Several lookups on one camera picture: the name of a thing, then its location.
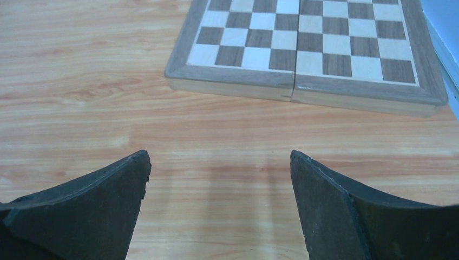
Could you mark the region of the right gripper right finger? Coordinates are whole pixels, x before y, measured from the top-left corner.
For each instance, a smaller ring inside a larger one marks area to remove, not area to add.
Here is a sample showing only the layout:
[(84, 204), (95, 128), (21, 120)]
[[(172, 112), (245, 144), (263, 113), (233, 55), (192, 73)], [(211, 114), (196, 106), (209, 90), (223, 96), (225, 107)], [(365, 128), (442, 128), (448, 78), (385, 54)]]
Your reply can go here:
[(394, 196), (300, 151), (290, 174), (310, 259), (458, 259), (458, 206)]

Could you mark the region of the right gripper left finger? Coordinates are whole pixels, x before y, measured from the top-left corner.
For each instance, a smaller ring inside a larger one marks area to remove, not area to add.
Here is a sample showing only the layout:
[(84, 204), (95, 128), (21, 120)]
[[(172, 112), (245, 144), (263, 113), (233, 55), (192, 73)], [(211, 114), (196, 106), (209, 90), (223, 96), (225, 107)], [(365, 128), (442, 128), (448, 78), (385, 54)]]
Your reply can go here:
[(125, 259), (150, 171), (140, 150), (1, 204), (1, 259)]

